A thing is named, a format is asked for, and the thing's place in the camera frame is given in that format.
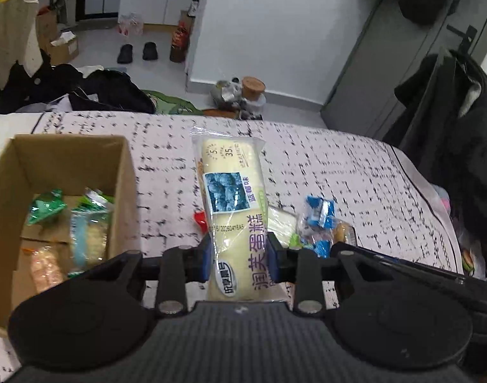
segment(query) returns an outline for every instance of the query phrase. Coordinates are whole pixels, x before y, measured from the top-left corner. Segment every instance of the white tablecloth with black script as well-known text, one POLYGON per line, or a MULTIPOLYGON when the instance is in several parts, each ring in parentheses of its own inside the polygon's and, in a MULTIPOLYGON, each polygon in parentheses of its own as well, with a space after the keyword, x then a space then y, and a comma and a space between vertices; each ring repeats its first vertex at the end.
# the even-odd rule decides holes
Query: white tablecloth with black script
MULTIPOLYGON (((290 212, 307 195, 334 198, 336 214, 351 223, 358 245, 381 253, 462 272, 449 217, 431 185, 398 150, 369 138, 265 121, 132 113, 46 113, 34 133, 117 134, 127 137, 138 188, 141 250, 160 256, 201 233, 193 213, 203 208, 189 130, 193 126, 266 142, 261 152, 268 202, 290 212)), ((147 287, 151 305, 156 283, 147 287)), ((337 302, 324 284, 328 306, 337 302)), ((205 287, 187 286, 189 302, 205 287)), ((0 380, 9 344, 0 340, 0 380)))

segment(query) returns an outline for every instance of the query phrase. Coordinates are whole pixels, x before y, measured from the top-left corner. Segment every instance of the beige cloth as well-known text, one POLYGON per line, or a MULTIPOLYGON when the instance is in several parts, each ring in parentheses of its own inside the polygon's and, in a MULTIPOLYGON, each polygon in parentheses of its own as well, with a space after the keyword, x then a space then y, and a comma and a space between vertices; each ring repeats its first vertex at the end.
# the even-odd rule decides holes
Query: beige cloth
POLYGON ((37 13, 38 0, 0 0, 0 89, 15 62, 29 76, 43 63, 36 37, 37 13))

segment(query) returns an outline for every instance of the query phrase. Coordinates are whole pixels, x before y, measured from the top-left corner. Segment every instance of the green wrapper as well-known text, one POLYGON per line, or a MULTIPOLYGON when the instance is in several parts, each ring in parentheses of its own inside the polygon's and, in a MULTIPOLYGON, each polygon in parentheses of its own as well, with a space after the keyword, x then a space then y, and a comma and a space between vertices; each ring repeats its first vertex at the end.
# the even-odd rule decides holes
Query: green wrapper
POLYGON ((40 194, 31 204, 27 225, 30 226, 42 222, 58 214, 65 207, 66 203, 63 202, 63 191, 61 189, 40 194))

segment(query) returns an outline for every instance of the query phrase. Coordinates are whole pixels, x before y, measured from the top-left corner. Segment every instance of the slipper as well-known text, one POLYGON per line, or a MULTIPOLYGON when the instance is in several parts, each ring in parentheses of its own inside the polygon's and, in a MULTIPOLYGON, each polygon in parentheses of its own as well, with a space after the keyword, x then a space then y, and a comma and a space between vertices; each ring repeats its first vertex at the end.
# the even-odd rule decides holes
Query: slipper
POLYGON ((157 45, 153 42, 145 43, 145 48, 142 51, 142 59, 143 60, 157 60, 158 53, 157 53, 157 45))
POLYGON ((133 47, 131 44, 124 44, 119 51, 119 55, 117 57, 117 62, 121 64, 132 63, 134 58, 132 55, 133 47))

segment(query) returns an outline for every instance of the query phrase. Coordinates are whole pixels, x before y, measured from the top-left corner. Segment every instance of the ribbed black surface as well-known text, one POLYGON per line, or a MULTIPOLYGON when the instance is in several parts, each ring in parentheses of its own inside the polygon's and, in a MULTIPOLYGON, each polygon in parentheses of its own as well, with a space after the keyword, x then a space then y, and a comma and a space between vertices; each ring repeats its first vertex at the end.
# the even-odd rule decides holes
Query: ribbed black surface
POLYGON ((199 303, 186 317, 158 323, 135 353, 76 374, 24 367, 11 383, 378 383, 470 382, 456 367, 400 373, 345 352, 322 322, 284 303, 199 303))

